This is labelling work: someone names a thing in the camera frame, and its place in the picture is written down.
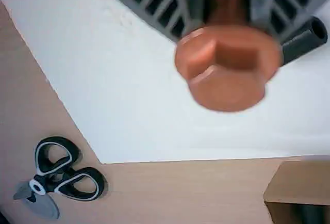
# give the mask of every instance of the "cardboard box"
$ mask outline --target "cardboard box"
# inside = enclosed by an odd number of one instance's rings
[[[297,204],[321,205],[330,223],[330,161],[283,162],[263,198],[275,224],[302,224]]]

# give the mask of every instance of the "wooden surface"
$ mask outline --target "wooden surface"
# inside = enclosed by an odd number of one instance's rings
[[[262,195],[281,159],[101,165],[3,5],[0,41],[0,211],[11,223],[54,223],[12,200],[15,186],[35,174],[35,146],[50,135],[74,141],[84,155],[76,168],[96,167],[110,185],[94,202],[52,194],[56,223],[271,223]]]

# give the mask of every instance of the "black rubber cylinder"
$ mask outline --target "black rubber cylinder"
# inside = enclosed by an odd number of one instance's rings
[[[283,66],[324,45],[328,41],[323,22],[313,17],[282,43]]]
[[[325,224],[323,206],[298,204],[297,214],[302,224]]]

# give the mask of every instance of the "black scissor handle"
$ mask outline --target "black scissor handle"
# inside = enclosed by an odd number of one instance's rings
[[[65,149],[67,156],[60,158],[55,163],[52,163],[48,156],[48,151],[51,146],[59,146]],[[43,139],[38,143],[35,150],[37,175],[43,177],[53,173],[63,173],[72,166],[78,157],[79,148],[70,140],[60,136],[53,136]]]
[[[77,183],[85,177],[91,179],[95,184],[94,192],[83,192],[74,187],[74,183]],[[54,192],[78,201],[93,201],[100,197],[104,187],[105,180],[103,175],[95,168],[86,167],[77,171],[72,169],[69,173],[65,173],[63,180],[58,182]]]

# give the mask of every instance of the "white sheet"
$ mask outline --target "white sheet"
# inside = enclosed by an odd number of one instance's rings
[[[2,1],[102,163],[330,154],[329,45],[281,69],[256,107],[215,113],[192,100],[175,45],[117,0]]]

